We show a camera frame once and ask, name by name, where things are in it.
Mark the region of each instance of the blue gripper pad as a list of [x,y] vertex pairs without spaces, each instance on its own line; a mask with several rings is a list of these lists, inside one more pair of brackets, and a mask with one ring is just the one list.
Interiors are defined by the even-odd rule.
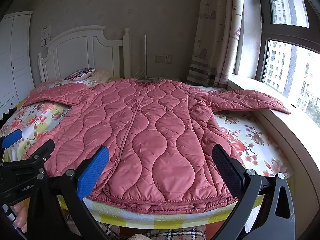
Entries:
[[80,200],[90,195],[108,161],[109,150],[103,146],[78,179],[77,194]]
[[20,129],[8,134],[2,141],[2,148],[8,149],[12,144],[16,143],[22,138],[22,131]]

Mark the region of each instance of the pillow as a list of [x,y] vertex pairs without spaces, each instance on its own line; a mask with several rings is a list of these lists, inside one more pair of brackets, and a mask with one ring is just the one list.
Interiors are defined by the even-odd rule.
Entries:
[[94,73],[93,67],[86,67],[68,75],[64,80],[84,80]]
[[95,80],[95,82],[99,83],[107,83],[109,79],[111,79],[111,75],[106,70],[97,70],[90,78],[91,80]]

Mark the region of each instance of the wall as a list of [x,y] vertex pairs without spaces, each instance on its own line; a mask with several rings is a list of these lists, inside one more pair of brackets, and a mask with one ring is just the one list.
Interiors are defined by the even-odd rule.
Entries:
[[5,14],[23,11],[32,11],[32,0],[14,0]]
[[[51,39],[82,25],[105,25],[104,35],[118,40],[123,29],[132,37],[132,75],[144,69],[143,42],[148,35],[148,75],[185,80],[196,34],[200,0],[33,0],[30,23],[30,61],[35,85],[40,83],[37,64],[41,28],[51,24]],[[154,63],[155,54],[172,55],[171,64]]]

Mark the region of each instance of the curtain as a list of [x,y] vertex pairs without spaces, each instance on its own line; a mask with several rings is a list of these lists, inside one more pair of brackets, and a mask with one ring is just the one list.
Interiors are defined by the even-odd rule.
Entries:
[[226,87],[232,74],[244,0],[201,0],[187,83]]

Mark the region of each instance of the wall socket panel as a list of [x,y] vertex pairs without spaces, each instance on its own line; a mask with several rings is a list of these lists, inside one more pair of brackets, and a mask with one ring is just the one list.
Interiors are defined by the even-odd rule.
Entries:
[[171,55],[155,55],[156,63],[167,63],[171,64],[172,56]]

